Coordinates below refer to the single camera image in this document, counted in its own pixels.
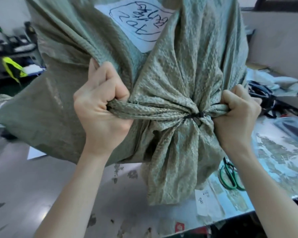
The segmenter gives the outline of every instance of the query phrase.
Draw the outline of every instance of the black cable tie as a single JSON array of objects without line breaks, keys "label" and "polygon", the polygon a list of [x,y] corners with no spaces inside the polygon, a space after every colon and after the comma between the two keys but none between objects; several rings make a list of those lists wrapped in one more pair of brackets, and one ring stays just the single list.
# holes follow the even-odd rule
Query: black cable tie
[{"label": "black cable tie", "polygon": [[204,112],[199,112],[196,114],[189,114],[189,115],[185,116],[183,119],[203,118],[204,116],[205,116]]}]

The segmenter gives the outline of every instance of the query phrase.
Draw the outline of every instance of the green-handled scissors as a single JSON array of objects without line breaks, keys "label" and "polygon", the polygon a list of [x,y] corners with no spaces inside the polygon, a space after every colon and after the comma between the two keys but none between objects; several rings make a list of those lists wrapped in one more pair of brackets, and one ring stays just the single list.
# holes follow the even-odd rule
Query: green-handled scissors
[{"label": "green-handled scissors", "polygon": [[[220,181],[222,185],[228,190],[238,189],[244,191],[245,188],[238,183],[238,173],[236,171],[235,166],[230,162],[229,159],[223,158],[223,162],[224,165],[220,169]],[[228,184],[223,178],[223,170],[225,170],[226,175],[231,181],[231,184]]]}]

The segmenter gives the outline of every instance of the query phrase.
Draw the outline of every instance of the person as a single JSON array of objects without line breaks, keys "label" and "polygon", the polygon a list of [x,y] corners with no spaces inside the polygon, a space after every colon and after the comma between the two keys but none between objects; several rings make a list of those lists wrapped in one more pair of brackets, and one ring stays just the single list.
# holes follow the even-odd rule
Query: person
[{"label": "person", "polygon": [[[132,120],[107,111],[108,101],[127,101],[129,91],[113,65],[98,69],[91,59],[88,81],[74,94],[74,108],[86,132],[86,142],[70,182],[53,204],[35,238],[84,237],[105,164],[126,137]],[[298,206],[257,161],[251,133],[260,113],[258,100],[241,86],[224,90],[221,103],[230,108],[214,118],[215,134],[236,166],[256,214],[269,238],[298,237]]]}]

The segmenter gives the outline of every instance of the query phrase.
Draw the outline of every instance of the red sticker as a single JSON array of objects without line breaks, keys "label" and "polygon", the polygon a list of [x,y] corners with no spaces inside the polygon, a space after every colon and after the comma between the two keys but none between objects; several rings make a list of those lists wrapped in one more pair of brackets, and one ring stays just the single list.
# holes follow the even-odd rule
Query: red sticker
[{"label": "red sticker", "polygon": [[180,231],[184,231],[184,224],[177,222],[175,224],[175,232],[180,232]]}]

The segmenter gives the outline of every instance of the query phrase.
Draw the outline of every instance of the tabletop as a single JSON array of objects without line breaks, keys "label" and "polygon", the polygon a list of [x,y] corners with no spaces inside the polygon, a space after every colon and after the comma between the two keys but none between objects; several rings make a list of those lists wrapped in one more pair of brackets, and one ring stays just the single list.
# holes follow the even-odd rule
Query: tabletop
[{"label": "tabletop", "polygon": [[[290,197],[298,198],[298,144],[265,117],[254,131],[259,162]],[[27,144],[0,137],[0,238],[33,237],[75,170],[74,164],[50,156],[27,160],[28,151]],[[197,213],[195,193],[179,204],[149,206],[141,164],[108,166],[85,238],[158,238],[254,210],[245,191],[221,185],[218,172],[204,189],[211,197],[204,216]]]}]

